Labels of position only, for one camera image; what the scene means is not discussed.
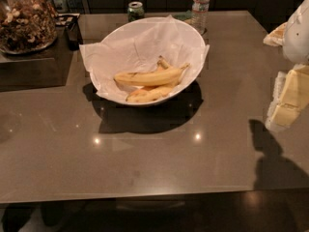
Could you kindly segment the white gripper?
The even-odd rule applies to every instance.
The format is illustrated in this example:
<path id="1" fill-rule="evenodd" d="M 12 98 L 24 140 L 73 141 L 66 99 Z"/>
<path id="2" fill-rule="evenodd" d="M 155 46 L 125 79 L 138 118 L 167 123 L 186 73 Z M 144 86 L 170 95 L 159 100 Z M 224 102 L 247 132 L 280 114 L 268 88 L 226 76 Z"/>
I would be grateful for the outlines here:
<path id="1" fill-rule="evenodd" d="M 276 76 L 267 111 L 266 128 L 280 132 L 288 129 L 309 104 L 309 0 L 299 5 L 287 23 L 267 34 L 263 43 L 283 45 L 284 56 L 296 64 Z"/>

